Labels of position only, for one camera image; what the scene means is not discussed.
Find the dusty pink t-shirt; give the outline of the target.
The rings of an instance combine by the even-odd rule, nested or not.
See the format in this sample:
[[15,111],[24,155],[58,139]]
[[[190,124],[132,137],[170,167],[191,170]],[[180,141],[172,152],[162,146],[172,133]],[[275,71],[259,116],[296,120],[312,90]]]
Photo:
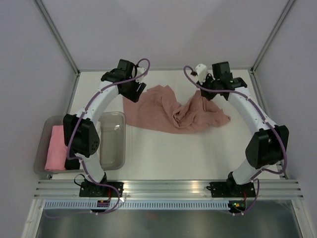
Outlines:
[[193,134],[231,121],[213,101],[200,91],[181,104],[169,86],[155,86],[142,93],[134,103],[123,98],[123,112],[130,126],[172,134]]

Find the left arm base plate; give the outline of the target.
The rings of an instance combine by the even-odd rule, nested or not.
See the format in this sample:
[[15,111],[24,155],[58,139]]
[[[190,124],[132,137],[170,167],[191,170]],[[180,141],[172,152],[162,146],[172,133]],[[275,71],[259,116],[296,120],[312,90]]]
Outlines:
[[[123,193],[123,182],[117,182],[117,181],[108,181],[107,185],[113,186],[116,188],[119,192],[119,195],[122,195]],[[114,191],[113,188],[105,187],[105,186],[99,186],[92,182],[89,182],[87,180],[84,180],[80,185],[80,192],[79,197],[118,197],[118,194],[116,191]]]

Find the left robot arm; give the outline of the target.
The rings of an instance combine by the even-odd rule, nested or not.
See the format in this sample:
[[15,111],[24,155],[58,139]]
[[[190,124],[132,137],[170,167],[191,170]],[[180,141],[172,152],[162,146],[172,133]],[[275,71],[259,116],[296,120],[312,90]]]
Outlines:
[[141,67],[121,59],[116,68],[106,72],[92,98],[75,114],[66,114],[63,118],[64,143],[67,146],[66,157],[77,159],[85,173],[85,179],[91,182],[91,191],[96,196],[104,196],[108,191],[106,173],[96,155],[100,146],[100,137],[96,125],[107,106],[118,96],[137,102],[146,87],[143,78],[149,67]]

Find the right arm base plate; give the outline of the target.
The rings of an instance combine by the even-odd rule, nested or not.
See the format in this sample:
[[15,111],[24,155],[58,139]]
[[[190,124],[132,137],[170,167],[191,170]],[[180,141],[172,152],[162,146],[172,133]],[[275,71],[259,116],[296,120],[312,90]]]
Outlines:
[[256,190],[253,183],[244,185],[229,185],[225,181],[210,182],[206,189],[212,198],[254,198]]

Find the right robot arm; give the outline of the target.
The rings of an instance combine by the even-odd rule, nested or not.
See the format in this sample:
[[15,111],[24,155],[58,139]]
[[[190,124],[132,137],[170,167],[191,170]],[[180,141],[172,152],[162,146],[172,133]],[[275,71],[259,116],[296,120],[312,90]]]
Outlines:
[[246,159],[229,176],[226,190],[232,196],[244,190],[244,184],[254,180],[269,166],[280,161],[287,161],[287,143],[289,130],[284,125],[277,125],[253,100],[247,83],[240,77],[233,77],[228,62],[212,65],[212,73],[207,66],[195,67],[201,94],[208,100],[221,95],[239,113],[246,123],[252,138],[245,149]]

